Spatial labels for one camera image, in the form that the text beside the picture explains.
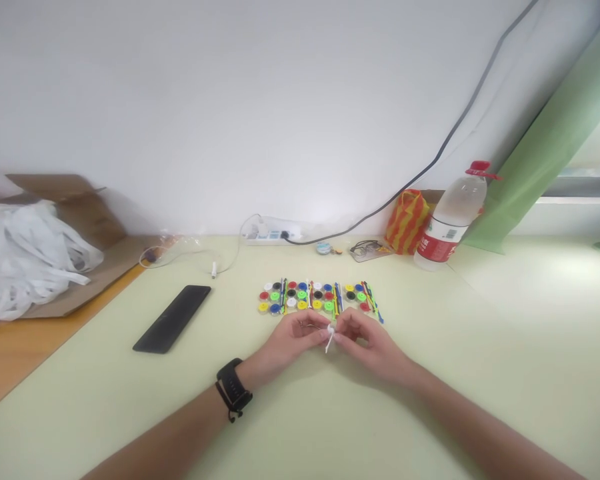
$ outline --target plastic bottle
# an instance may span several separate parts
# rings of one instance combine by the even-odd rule
[[[413,260],[424,270],[436,271],[449,260],[460,239],[475,220],[487,196],[486,178],[496,178],[485,170],[488,161],[475,161],[468,176],[456,180],[436,205]]]

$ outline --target light green desk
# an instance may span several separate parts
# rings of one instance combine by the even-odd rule
[[[210,241],[230,257],[235,238]],[[311,247],[245,247],[212,281],[190,261],[146,272],[0,402],[0,480],[77,479],[252,353],[277,319],[262,284],[368,281],[398,344],[582,474],[600,479],[600,254],[515,239],[460,248],[428,273],[408,257],[356,264]],[[186,284],[213,290],[167,355],[131,347]],[[470,460],[408,395],[337,346],[258,391],[192,479],[469,479]]]

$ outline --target green curtain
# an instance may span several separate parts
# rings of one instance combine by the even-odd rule
[[[504,253],[502,240],[520,223],[600,123],[600,31],[492,181],[485,213],[463,243]]]

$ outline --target wristwatch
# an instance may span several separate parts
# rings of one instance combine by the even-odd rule
[[[235,372],[235,368],[241,363],[242,360],[233,359],[222,367],[215,376],[217,380],[215,387],[229,409],[228,416],[231,423],[235,422],[235,417],[231,415],[231,412],[237,413],[238,418],[242,417],[242,409],[253,398],[253,394],[242,386],[242,382],[240,382]]]

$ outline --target wooden desk edge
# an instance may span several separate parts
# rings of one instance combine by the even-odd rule
[[[144,272],[134,266],[106,290],[63,318],[0,323],[0,400]]]

